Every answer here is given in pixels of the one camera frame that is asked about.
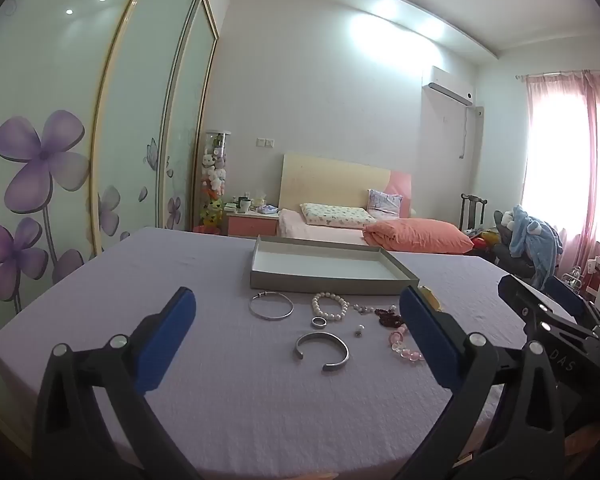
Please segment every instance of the air conditioner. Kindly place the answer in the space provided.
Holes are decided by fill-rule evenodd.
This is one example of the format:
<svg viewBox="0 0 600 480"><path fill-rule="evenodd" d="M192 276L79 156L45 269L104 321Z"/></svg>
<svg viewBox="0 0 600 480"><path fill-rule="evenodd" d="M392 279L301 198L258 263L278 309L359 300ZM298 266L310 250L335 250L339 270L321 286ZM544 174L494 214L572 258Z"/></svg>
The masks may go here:
<svg viewBox="0 0 600 480"><path fill-rule="evenodd" d="M425 72L422 83L465 106L474 105L474 88L437 66L432 66L430 71Z"/></svg>

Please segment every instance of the pink curtain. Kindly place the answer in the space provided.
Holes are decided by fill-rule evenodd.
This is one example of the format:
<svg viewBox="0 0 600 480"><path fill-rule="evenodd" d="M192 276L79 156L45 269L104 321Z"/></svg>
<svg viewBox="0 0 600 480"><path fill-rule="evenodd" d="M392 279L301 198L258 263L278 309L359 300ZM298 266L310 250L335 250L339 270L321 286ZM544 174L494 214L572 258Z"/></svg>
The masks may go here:
<svg viewBox="0 0 600 480"><path fill-rule="evenodd" d="M528 76L526 86L522 205L558 229L568 272L600 254L600 72Z"/></svg>

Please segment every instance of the wooden headboard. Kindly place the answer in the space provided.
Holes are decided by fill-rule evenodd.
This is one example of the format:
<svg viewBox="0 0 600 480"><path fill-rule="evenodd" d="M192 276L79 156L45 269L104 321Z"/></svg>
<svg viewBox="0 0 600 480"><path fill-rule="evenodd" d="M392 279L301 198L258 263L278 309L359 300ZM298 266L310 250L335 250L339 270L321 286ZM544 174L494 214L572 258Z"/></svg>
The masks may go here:
<svg viewBox="0 0 600 480"><path fill-rule="evenodd" d="M411 175L342 160L286 153L279 208L300 211L300 204L305 202L366 208L369 189L402 195L400 216L409 216Z"/></svg>

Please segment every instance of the patterned pillow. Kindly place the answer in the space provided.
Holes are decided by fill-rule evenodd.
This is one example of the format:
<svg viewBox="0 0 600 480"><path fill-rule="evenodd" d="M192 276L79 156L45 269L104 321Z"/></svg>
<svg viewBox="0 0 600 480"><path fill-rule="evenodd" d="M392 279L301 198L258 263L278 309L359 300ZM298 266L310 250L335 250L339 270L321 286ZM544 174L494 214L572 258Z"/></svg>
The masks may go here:
<svg viewBox="0 0 600 480"><path fill-rule="evenodd" d="M369 202L366 210L369 211L374 218L387 220L387 215L393 218L400 218L400 205L402 204L402 195L388 195L382 191L375 189L369 190ZM375 215L372 211L384 213L382 218L380 215Z"/></svg>
<svg viewBox="0 0 600 480"><path fill-rule="evenodd" d="M324 204L300 204L304 219L309 225L362 229L376 220L361 207L341 207Z"/></svg>

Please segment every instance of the orange pillow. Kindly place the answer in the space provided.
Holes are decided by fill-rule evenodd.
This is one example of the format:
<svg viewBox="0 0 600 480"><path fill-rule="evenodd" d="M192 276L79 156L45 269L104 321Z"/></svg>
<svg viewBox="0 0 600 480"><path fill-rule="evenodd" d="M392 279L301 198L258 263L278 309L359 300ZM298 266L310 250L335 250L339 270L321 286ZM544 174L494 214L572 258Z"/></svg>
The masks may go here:
<svg viewBox="0 0 600 480"><path fill-rule="evenodd" d="M429 218L400 218L366 226L362 235L370 246L405 253L464 254L474 244L448 222Z"/></svg>

